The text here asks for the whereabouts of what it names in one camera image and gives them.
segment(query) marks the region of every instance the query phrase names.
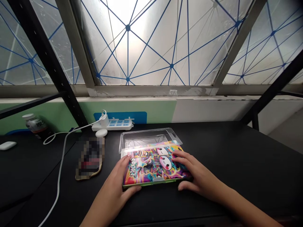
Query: power strip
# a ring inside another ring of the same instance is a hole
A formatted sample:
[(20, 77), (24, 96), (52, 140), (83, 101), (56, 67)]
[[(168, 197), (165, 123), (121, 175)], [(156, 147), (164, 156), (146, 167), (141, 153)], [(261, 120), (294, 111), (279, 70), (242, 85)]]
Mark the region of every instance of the power strip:
[(98, 131), (100, 129), (106, 130), (130, 130), (133, 127), (132, 120), (119, 120), (111, 119), (106, 127), (102, 127), (100, 122), (92, 125), (93, 131)]

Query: window frame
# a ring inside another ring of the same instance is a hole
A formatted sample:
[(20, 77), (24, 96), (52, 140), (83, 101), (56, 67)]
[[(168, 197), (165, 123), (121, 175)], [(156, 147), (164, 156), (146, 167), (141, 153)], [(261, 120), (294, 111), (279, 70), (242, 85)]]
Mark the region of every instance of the window frame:
[[(214, 84), (211, 86), (101, 86), (94, 76), (92, 61), (86, 47), (85, 36), (83, 34), (80, 15), (80, 1), (56, 0), (60, 16), (65, 26), (68, 38), (73, 47), (74, 55), (77, 59), (85, 84), (71, 84), (71, 88), (76, 96), (90, 97), (113, 97), (113, 96), (165, 96), (170, 89), (178, 91), (179, 96), (213, 96), (213, 95), (261, 95), (268, 88), (268, 85), (234, 85), (222, 84), (226, 74), (233, 64), (239, 50), (246, 37), (251, 31), (261, 10), (266, 4), (266, 0), (254, 0), (251, 3), (245, 21), (242, 23), (239, 32), (228, 51), (228, 55), (223, 61), (216, 75)], [(288, 84), (283, 91), (301, 92), (303, 84)], [(17, 85), (1, 86), (0, 97), (42, 97), (53, 94), (56, 91), (54, 85)]]

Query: bottle cap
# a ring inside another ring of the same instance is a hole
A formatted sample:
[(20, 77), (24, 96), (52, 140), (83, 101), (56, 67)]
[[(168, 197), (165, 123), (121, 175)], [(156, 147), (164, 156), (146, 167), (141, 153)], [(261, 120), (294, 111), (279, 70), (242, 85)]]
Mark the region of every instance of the bottle cap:
[(22, 116), (22, 118), (24, 119), (24, 120), (30, 120), (30, 119), (33, 119), (33, 118), (35, 118), (36, 117), (36, 115), (34, 115), (33, 113), (29, 113), (29, 114), (26, 114), (26, 115), (23, 115)]

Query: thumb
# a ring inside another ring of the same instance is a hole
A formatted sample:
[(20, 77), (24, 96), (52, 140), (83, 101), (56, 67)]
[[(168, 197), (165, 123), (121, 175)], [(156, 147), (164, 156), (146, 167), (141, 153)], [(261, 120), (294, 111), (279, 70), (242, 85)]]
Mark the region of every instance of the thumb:
[(182, 191), (184, 189), (191, 190), (191, 191), (196, 192), (196, 193), (199, 193), (199, 191), (200, 191), (200, 188), (197, 185), (195, 185), (195, 184), (193, 184), (189, 181), (182, 181), (179, 184), (178, 190)]
[(126, 203), (127, 200), (129, 200), (130, 197), (132, 197), (137, 191), (140, 191), (140, 190), (141, 190), (141, 186), (132, 186), (129, 189), (127, 189), (122, 194), (124, 202)]

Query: frosted window glass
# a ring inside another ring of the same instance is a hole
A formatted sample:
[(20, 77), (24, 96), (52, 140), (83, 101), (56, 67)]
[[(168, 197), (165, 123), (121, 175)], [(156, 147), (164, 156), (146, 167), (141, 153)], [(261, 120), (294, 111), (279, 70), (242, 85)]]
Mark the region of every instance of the frosted window glass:
[(296, 1), (268, 0), (223, 83), (272, 84), (303, 49), (302, 15)]
[[(55, 0), (32, 6), (70, 84), (84, 84)], [(0, 0), (0, 85), (53, 84), (6, 0)]]
[(0, 1), (0, 85), (53, 84), (6, 0)]
[(31, 0), (31, 3), (68, 82), (84, 84), (55, 0)]
[(101, 85), (212, 85), (251, 0), (83, 0)]

